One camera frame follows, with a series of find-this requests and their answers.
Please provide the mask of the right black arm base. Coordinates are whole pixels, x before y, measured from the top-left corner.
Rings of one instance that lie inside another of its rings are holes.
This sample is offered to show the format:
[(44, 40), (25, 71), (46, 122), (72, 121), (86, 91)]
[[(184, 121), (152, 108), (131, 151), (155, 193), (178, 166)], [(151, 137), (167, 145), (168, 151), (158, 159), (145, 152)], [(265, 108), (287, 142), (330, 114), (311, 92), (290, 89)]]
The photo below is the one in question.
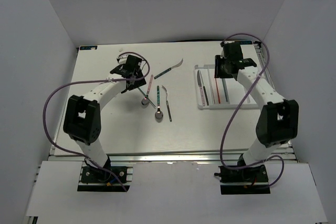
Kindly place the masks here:
[(262, 195), (270, 194), (269, 180), (265, 165), (244, 169), (227, 169), (219, 166), (214, 176), (219, 178), (222, 195)]

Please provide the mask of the pink handled knife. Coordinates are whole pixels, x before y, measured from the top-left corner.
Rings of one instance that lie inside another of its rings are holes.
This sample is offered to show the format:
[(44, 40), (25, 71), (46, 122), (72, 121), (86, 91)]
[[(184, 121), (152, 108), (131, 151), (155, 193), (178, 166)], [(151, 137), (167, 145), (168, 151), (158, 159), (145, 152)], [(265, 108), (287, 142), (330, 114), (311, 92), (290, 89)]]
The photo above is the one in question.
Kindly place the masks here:
[(204, 93), (203, 93), (203, 86), (201, 83), (201, 77), (200, 77), (200, 71), (197, 71), (197, 84), (200, 90), (200, 95), (201, 95), (201, 101), (202, 101), (202, 106), (205, 106), (205, 99), (204, 99)]

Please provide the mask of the floral handled knife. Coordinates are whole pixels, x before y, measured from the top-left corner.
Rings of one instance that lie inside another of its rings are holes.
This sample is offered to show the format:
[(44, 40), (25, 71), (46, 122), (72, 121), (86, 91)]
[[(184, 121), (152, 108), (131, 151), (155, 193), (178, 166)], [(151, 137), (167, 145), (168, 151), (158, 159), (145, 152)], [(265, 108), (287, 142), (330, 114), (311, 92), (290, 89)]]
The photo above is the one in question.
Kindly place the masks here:
[(206, 92), (206, 88), (205, 88), (204, 84), (202, 84), (202, 88), (203, 88), (206, 104), (207, 104), (207, 106), (209, 106), (209, 100), (208, 100), (208, 96), (207, 96), (207, 92)]

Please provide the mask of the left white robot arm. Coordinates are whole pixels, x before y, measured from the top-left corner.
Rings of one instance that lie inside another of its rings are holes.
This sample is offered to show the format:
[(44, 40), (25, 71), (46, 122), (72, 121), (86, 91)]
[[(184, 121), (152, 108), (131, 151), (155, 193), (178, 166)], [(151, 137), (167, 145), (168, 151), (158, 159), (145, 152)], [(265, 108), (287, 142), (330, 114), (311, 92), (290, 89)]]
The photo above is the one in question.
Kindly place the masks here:
[(101, 182), (110, 178), (108, 156), (99, 141), (101, 111), (118, 94), (137, 89), (146, 84), (141, 64), (145, 58), (135, 52), (125, 52), (117, 57), (118, 65), (108, 77), (86, 94), (72, 95), (67, 102), (63, 131), (80, 147), (86, 162), (93, 168), (93, 176)]

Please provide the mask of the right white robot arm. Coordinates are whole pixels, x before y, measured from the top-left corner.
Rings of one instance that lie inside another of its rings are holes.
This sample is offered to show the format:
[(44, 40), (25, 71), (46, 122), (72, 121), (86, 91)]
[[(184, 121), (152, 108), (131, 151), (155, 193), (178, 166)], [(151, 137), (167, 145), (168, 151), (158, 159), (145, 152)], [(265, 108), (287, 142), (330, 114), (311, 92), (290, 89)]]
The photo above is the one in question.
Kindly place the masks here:
[(237, 165), (230, 167), (237, 170), (241, 180), (247, 182), (256, 175), (254, 166), (266, 161), (274, 150), (297, 136), (299, 104), (280, 95), (262, 77), (263, 73), (254, 60), (244, 58), (241, 46), (238, 41), (221, 43), (222, 54), (215, 57), (215, 77), (235, 79), (247, 90), (243, 98), (252, 96), (260, 109), (257, 138)]

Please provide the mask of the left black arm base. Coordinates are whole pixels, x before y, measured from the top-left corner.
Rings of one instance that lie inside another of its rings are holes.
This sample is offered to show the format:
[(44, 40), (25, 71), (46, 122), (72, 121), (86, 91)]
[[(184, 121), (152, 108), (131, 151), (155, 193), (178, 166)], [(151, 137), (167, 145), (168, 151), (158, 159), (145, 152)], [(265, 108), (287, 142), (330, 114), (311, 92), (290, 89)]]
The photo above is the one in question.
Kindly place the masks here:
[(123, 187), (110, 173), (82, 165), (77, 191), (104, 193), (125, 193), (128, 191), (132, 182), (133, 167), (112, 165), (110, 170), (118, 177)]

